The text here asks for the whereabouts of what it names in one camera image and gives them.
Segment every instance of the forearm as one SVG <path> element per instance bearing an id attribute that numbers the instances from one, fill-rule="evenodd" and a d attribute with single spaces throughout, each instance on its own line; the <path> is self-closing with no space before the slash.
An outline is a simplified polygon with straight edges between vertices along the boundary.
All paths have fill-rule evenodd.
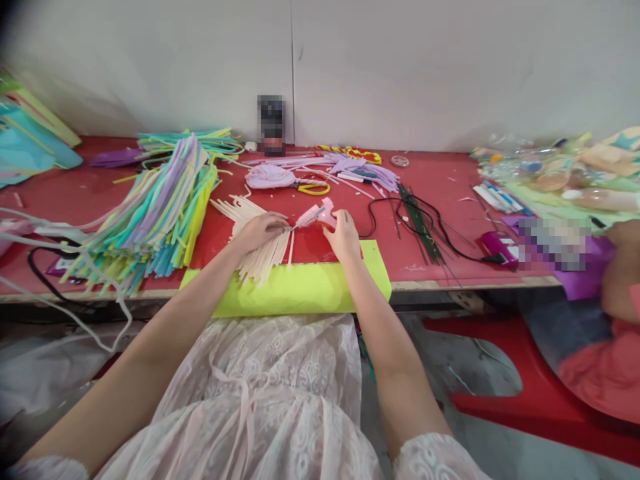
<path id="1" fill-rule="evenodd" d="M 640 283 L 640 248 L 622 246 L 615 252 L 602 278 L 602 308 L 610 316 L 640 323 L 629 287 Z"/>
<path id="2" fill-rule="evenodd" d="M 95 473 L 148 425 L 180 363 L 200 336 L 242 258 L 229 244 L 138 334 L 105 376 L 23 461 L 59 455 Z"/>
<path id="3" fill-rule="evenodd" d="M 343 263 L 375 371 L 389 454 L 418 435 L 451 430 L 438 408 L 409 334 L 360 258 Z"/>
<path id="4" fill-rule="evenodd" d="M 125 354 L 177 368 L 210 320 L 242 258 L 243 252 L 233 242 L 228 244 L 162 307 Z"/>
<path id="5" fill-rule="evenodd" d="M 384 373 L 424 372 L 409 334 L 358 258 L 343 264 L 351 297 L 376 370 Z"/>

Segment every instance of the table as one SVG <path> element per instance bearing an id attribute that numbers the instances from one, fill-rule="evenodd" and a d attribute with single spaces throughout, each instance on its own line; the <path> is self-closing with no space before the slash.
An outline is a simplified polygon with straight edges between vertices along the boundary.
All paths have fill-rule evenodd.
<path id="1" fill-rule="evenodd" d="M 85 159 L 92 158 L 102 151 L 134 147 L 134 139 L 108 137 L 84 137 L 83 144 L 77 149 Z M 394 170 L 401 181 L 413 188 L 416 196 L 430 202 L 440 210 L 445 222 L 452 230 L 449 236 L 459 250 L 472 257 L 483 256 L 479 247 L 470 246 L 460 235 L 475 242 L 479 236 L 493 228 L 485 219 L 485 214 L 478 202 L 462 200 L 473 197 L 470 184 L 478 183 L 476 163 L 468 155 L 462 153 L 424 153 L 379 151 L 383 158 L 383 166 Z M 389 162 L 393 155 L 404 155 L 409 159 L 407 168 L 394 167 Z M 241 160 L 262 157 L 262 154 L 245 153 Z M 244 172 L 241 167 L 230 164 L 219 165 L 219 168 L 234 173 L 224 177 L 224 182 L 214 190 L 212 199 L 228 198 L 228 194 L 246 194 Z M 72 225 L 80 225 L 94 220 L 116 206 L 130 190 L 132 183 L 114 184 L 113 181 L 128 177 L 135 172 L 134 168 L 98 169 L 84 164 L 78 168 L 63 171 L 53 170 L 28 179 L 22 184 L 7 187 L 0 191 L 0 207 L 15 209 L 46 218 L 50 221 L 66 221 Z M 362 189 L 378 198 L 379 194 L 370 185 L 362 185 Z M 19 208 L 14 192 L 20 195 L 24 208 Z M 372 228 L 372 220 L 367 211 L 370 199 L 362 194 L 356 195 L 344 185 L 332 185 L 329 194 L 336 208 L 347 208 L 362 234 Z M 285 214 L 300 214 L 322 197 L 312 197 L 294 189 L 270 189 L 254 191 L 251 200 L 266 210 L 281 211 Z M 446 291 L 456 289 L 498 289 L 522 287 L 549 287 L 559 285 L 558 280 L 545 271 L 511 272 L 496 265 L 478 263 L 460 257 L 447 259 L 447 268 L 437 265 L 426 265 L 417 239 L 400 224 L 401 238 L 398 238 L 393 224 L 391 208 L 387 202 L 373 205 L 377 220 L 377 230 L 371 236 L 378 242 L 382 257 L 389 273 L 394 292 L 407 291 Z M 493 218 L 499 216 L 492 212 Z M 11 218 L 10 214 L 0 217 Z M 220 217 L 219 213 L 209 207 L 205 225 L 217 222 L 228 222 L 220 226 L 220 234 L 211 245 L 211 252 L 221 248 L 231 232 L 231 221 Z M 54 299 L 47 288 L 40 283 L 29 269 L 26 256 L 30 246 L 14 244 L 0 258 L 0 275 L 31 292 Z M 55 255 L 39 251 L 36 262 L 44 270 L 55 259 Z M 164 279 L 147 279 L 138 294 L 141 299 L 170 298 L 178 289 L 184 270 L 176 271 Z M 115 292 L 107 292 L 99 297 L 97 292 L 84 292 L 82 285 L 66 283 L 57 286 L 60 292 L 70 299 L 92 301 L 96 299 L 114 299 Z M 27 302 L 32 298 L 14 292 L 8 286 L 0 284 L 0 302 Z"/>

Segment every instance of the white wall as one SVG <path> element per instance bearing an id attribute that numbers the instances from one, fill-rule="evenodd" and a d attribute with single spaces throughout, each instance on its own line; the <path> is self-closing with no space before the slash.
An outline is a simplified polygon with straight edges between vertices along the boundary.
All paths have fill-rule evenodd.
<path id="1" fill-rule="evenodd" d="M 288 100 L 289 0 L 22 2 L 7 63 L 76 132 L 233 127 L 253 139 L 257 96 Z"/>
<path id="2" fill-rule="evenodd" d="M 638 0 L 294 0 L 298 145 L 464 151 L 640 123 Z"/>
<path id="3" fill-rule="evenodd" d="M 295 93 L 298 145 L 464 151 L 640 123 L 639 0 L 27 5 L 8 64 L 80 133 L 252 138 L 261 93 L 288 100 L 289 141 Z"/>

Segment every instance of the white lace dress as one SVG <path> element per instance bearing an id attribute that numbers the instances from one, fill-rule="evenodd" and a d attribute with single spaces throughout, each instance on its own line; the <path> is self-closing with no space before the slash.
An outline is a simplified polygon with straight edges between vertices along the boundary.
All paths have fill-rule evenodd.
<path id="1" fill-rule="evenodd" d="M 151 424 L 99 479 L 383 478 L 360 432 L 361 368 L 350 315 L 214 321 L 176 372 Z M 13 468 L 19 479 L 84 480 L 72 459 Z M 406 442 L 399 479 L 486 479 L 446 435 Z"/>

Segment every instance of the stool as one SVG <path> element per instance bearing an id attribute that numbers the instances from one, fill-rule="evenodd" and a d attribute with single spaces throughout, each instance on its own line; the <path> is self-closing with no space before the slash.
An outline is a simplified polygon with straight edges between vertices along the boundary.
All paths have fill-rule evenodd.
<path id="1" fill-rule="evenodd" d="M 640 467 L 640 425 L 606 415 L 566 388 L 518 314 L 424 319 L 423 325 L 493 343 L 522 378 L 514 397 L 452 395 L 460 412 Z"/>

